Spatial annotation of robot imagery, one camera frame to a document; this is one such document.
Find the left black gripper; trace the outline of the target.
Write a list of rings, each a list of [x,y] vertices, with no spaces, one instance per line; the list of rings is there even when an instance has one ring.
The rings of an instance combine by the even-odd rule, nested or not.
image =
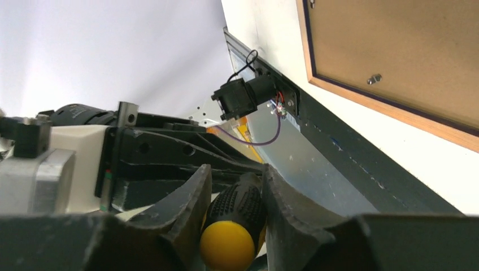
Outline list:
[[[134,125],[106,126],[95,195],[102,211],[152,205],[183,185],[203,164],[212,170],[214,193],[262,165],[197,123],[139,114]]]

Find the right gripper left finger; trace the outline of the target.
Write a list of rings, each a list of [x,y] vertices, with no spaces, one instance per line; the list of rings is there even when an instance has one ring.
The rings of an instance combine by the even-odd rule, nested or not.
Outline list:
[[[211,193],[204,164],[129,221],[106,213],[2,216],[1,269],[193,270]]]

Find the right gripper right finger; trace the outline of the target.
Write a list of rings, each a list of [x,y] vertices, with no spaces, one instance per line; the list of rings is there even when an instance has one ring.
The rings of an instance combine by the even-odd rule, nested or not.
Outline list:
[[[340,216],[263,169],[269,270],[477,270],[478,218]]]

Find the yellow black screwdriver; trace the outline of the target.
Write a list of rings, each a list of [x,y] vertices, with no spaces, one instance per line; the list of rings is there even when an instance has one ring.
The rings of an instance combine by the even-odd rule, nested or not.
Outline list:
[[[199,251],[209,270],[247,270],[265,242],[267,209],[260,178],[241,175],[204,214]]]

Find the wooden picture frame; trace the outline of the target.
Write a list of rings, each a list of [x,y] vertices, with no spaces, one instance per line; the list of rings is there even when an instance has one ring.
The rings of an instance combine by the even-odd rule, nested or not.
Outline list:
[[[308,82],[478,151],[477,1],[297,1]]]

